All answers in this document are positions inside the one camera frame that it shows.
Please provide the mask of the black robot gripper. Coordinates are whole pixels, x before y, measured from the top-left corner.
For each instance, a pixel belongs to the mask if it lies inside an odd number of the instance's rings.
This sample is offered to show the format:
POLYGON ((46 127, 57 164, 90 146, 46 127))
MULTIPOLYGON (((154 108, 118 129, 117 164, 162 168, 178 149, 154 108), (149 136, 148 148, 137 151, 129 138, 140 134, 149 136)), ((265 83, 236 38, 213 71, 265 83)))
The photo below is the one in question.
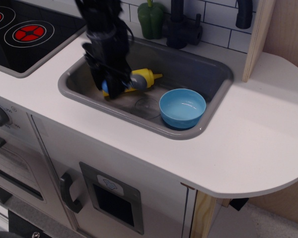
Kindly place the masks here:
POLYGON ((90 29, 86 32, 90 43, 83 47, 92 60, 102 66, 92 67, 91 75, 97 89, 108 91, 111 99, 122 94, 131 81, 131 68, 126 60, 129 53, 129 32, 128 26, 114 26, 109 32, 90 29))

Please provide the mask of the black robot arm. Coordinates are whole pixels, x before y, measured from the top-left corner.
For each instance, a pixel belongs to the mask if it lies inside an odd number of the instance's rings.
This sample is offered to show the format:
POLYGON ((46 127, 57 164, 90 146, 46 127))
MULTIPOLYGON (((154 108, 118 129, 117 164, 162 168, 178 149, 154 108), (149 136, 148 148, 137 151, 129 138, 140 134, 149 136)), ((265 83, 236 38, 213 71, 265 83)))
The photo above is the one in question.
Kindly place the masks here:
POLYGON ((107 93, 114 99, 126 90, 132 71, 126 60, 131 30, 119 17, 121 1, 77 0, 76 5, 87 25, 90 42, 82 47, 94 83, 102 90, 106 82, 107 93))

